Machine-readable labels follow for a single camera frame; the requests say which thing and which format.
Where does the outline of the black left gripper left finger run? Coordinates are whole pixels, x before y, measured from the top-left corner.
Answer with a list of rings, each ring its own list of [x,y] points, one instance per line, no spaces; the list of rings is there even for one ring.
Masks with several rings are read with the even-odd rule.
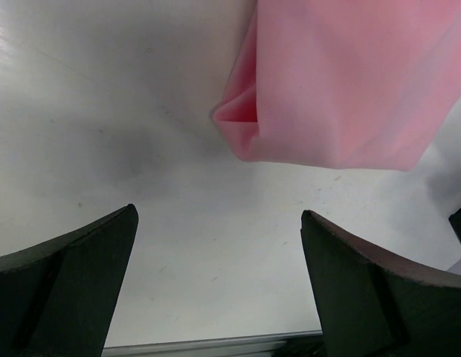
[[[0,356],[101,356],[137,228],[127,205],[0,257]]]

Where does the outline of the pink t-shirt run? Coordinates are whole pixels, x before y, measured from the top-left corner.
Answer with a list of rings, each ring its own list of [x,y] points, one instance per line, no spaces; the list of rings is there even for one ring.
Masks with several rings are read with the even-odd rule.
[[[243,161],[410,170],[461,97],[461,1],[258,1],[213,122]]]

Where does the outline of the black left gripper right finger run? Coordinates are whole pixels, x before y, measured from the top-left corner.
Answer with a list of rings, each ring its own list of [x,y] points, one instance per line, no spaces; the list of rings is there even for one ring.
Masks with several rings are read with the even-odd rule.
[[[461,275],[399,256],[311,210],[301,224],[328,356],[461,356]]]

